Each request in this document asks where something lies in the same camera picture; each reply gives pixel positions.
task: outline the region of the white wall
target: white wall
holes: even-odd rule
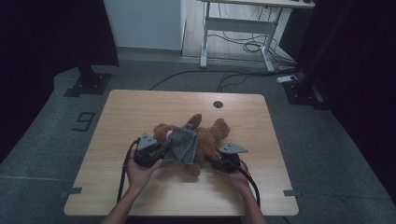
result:
[[[117,47],[181,50],[185,0],[105,0]]]

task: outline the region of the gray carpet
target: gray carpet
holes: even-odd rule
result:
[[[246,67],[211,65],[209,70]],[[64,204],[111,90],[148,90],[165,77],[199,70],[196,63],[120,61],[120,68],[96,66],[113,75],[104,95],[63,97],[78,79],[78,70],[54,79],[55,90],[21,141],[0,166],[0,223],[98,223],[102,217],[68,217]],[[222,73],[189,73],[158,86],[157,91],[216,91]],[[236,83],[242,77],[228,80]],[[330,111],[289,105],[276,77],[250,77],[226,92],[262,94],[297,191],[296,223],[394,223],[396,208],[342,126]],[[87,132],[76,120],[95,113]],[[270,223],[286,223],[268,217]],[[131,219],[136,223],[194,223],[183,219]],[[196,223],[232,223],[229,219],[195,219]]]

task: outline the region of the stuffed toy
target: stuffed toy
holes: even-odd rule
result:
[[[191,141],[187,141],[187,138],[185,137],[177,138],[178,136],[184,135],[177,135],[177,133],[180,133],[178,130],[181,129],[174,125],[161,123],[154,127],[153,130],[153,137],[160,144],[162,144],[167,137],[172,138],[172,141],[174,142],[190,142],[188,143],[188,146],[192,145],[193,147],[191,150],[194,151],[193,161],[191,160],[191,162],[186,162],[183,165],[189,174],[195,176],[198,176],[201,173],[201,167],[205,163],[205,154],[209,155],[213,159],[220,159],[220,154],[217,152],[221,147],[220,140],[226,138],[230,132],[230,127],[224,119],[217,119],[210,128],[199,127],[201,121],[202,115],[196,114],[192,116],[192,118],[187,122],[187,125],[183,127],[184,129],[191,130],[193,134],[196,134],[196,139]]]

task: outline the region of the black curtain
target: black curtain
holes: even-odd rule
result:
[[[1,160],[47,102],[57,74],[119,65],[102,0],[2,0],[0,41]]]
[[[319,1],[298,58],[394,202],[395,9],[395,1]]]

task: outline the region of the gray fabric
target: gray fabric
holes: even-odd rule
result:
[[[197,134],[191,126],[176,128],[169,134],[172,150],[165,154],[165,161],[179,161],[182,165],[193,164],[197,148]]]

